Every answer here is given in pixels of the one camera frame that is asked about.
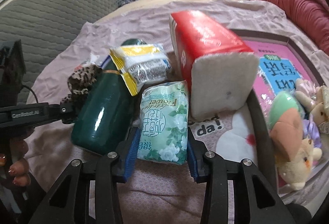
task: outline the tissue box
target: tissue box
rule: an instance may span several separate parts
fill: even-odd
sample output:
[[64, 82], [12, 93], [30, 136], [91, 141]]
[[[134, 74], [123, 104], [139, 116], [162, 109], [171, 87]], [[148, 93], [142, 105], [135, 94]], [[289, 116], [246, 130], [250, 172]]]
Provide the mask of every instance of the tissue box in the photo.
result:
[[179, 72], [191, 93], [195, 119], [244, 105], [259, 58], [244, 41], [200, 11], [172, 13], [171, 41]]

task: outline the green plush toy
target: green plush toy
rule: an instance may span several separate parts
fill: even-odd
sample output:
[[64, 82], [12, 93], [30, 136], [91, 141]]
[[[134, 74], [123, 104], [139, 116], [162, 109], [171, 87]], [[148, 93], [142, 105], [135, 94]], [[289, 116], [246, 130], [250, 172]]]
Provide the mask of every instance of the green plush toy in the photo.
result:
[[290, 93], [282, 91], [274, 98], [269, 112], [270, 137], [275, 145], [276, 155], [287, 162], [295, 158], [300, 148], [303, 116], [302, 107]]
[[300, 116], [304, 117], [304, 110], [298, 101], [289, 92], [279, 92], [273, 100], [269, 113], [269, 129], [272, 130], [273, 126], [282, 114], [291, 108], [295, 108], [299, 112]]

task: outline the screw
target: screw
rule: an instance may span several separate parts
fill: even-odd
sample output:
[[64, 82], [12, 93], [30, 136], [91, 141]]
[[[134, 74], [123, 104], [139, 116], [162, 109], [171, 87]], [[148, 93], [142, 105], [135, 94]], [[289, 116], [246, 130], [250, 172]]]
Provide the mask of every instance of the screw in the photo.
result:
[[252, 164], [252, 161], [249, 160], [249, 159], [244, 159], [243, 160], [243, 163], [246, 165], [246, 166], [250, 166]]
[[215, 157], [215, 153], [212, 152], [212, 151], [207, 151], [207, 152], [205, 153], [205, 155], [206, 155], [208, 158], [213, 158], [213, 157]]
[[78, 166], [80, 164], [80, 161], [79, 160], [73, 160], [72, 162], [71, 162], [71, 165], [72, 166]]
[[117, 155], [118, 154], [116, 152], [110, 152], [110, 153], [107, 154], [107, 157], [108, 158], [116, 158]]

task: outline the rolled red comforter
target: rolled red comforter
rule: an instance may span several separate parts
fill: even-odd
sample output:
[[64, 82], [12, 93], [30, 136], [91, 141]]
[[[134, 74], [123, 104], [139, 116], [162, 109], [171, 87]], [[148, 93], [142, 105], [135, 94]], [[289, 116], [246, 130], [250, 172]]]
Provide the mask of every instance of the rolled red comforter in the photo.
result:
[[327, 55], [329, 55], [329, 13], [315, 0], [263, 0], [277, 5]]

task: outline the packaged food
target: packaged food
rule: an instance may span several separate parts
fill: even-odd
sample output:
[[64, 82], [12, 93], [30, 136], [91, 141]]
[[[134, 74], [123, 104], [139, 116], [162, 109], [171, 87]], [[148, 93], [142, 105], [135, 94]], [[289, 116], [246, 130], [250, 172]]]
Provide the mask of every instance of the packaged food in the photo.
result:
[[121, 46], [111, 49], [110, 56], [132, 96], [137, 95], [144, 84], [165, 81], [171, 71], [161, 44]]
[[200, 11], [169, 18], [178, 72], [187, 81], [196, 120], [241, 108], [252, 90], [259, 57], [232, 31]]
[[186, 81], [147, 88], [140, 104], [137, 157], [154, 162], [185, 163], [188, 111]]

